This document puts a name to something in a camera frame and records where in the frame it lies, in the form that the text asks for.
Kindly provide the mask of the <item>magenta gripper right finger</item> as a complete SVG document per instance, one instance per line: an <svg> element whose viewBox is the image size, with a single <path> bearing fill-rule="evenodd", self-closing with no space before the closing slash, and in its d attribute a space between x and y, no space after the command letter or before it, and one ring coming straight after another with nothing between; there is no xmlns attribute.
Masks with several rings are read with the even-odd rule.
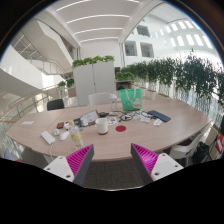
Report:
<svg viewBox="0 0 224 224"><path fill-rule="evenodd" d="M137 144L131 144L131 155L144 185L183 169L168 154L157 154Z"/></svg>

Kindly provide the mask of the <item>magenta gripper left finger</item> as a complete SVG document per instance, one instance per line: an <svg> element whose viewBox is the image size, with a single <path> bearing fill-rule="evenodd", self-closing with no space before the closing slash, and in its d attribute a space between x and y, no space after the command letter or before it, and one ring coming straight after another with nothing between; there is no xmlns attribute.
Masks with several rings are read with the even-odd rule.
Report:
<svg viewBox="0 0 224 224"><path fill-rule="evenodd" d="M44 170L82 186L93 155L94 145L90 144L67 157L58 156Z"/></svg>

